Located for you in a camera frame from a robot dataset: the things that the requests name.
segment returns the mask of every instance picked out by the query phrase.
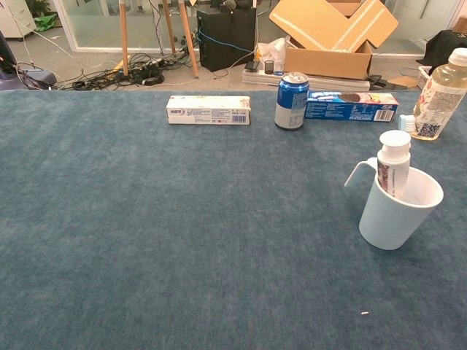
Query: wooden leg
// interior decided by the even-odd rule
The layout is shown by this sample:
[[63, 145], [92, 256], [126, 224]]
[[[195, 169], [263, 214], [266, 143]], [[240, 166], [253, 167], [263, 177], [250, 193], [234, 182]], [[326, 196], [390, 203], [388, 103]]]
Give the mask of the wooden leg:
[[166, 16], [167, 29], [169, 30], [170, 46], [172, 48], [172, 53], [175, 53], [175, 42], [174, 42], [174, 32], [172, 31], [172, 21], [170, 19], [169, 4], [167, 0], [162, 0], [163, 13]]
[[128, 43], [126, 37], [126, 8], [125, 0], [119, 0], [120, 31], [122, 33], [123, 74], [128, 75]]
[[195, 78], [198, 77], [198, 67], [196, 65], [195, 50], [193, 49], [193, 42], [191, 41], [190, 26], [188, 25], [187, 9], [183, 0], [178, 0], [178, 7], [180, 9], [180, 17], [182, 18], [183, 30], [187, 38], [188, 52], [190, 53], [191, 69]]

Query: white cup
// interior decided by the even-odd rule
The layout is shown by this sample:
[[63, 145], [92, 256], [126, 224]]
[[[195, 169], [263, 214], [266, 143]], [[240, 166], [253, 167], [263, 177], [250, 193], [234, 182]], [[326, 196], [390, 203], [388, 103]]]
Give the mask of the white cup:
[[[376, 170], [377, 159], [360, 162], [350, 174], [345, 186], [358, 180], [362, 166]], [[404, 195], [397, 199], [384, 191], [374, 176], [365, 209], [360, 219], [361, 235], [375, 247], [385, 250], [400, 248], [426, 217], [443, 200], [439, 183], [427, 173], [410, 168]]]

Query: soda can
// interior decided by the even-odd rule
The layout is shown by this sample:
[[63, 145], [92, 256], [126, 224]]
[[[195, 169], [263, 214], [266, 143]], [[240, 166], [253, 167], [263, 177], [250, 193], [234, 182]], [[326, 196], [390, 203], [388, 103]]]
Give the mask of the soda can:
[[296, 71], [284, 74], [277, 91], [276, 117], [274, 118], [277, 126], [284, 129], [297, 129], [303, 125], [308, 89], [307, 75]]

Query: barcode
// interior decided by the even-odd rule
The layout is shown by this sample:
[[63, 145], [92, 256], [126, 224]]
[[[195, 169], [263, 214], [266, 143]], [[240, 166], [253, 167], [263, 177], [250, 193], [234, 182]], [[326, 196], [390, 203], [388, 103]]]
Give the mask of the barcode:
[[247, 121], [246, 115], [233, 115], [232, 122], [233, 123], [245, 123]]
[[390, 122], [393, 118], [394, 111], [377, 111], [374, 115], [375, 122]]

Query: cup handle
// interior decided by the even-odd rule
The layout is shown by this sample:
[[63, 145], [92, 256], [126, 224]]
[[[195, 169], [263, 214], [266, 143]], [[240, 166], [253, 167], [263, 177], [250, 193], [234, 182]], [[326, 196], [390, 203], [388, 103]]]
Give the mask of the cup handle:
[[371, 157], [367, 160], [364, 160], [363, 162], [359, 162], [359, 164], [354, 167], [352, 173], [345, 182], [344, 187], [354, 186], [360, 181], [362, 175], [366, 174], [371, 169], [377, 171], [377, 164], [378, 161], [376, 157]]

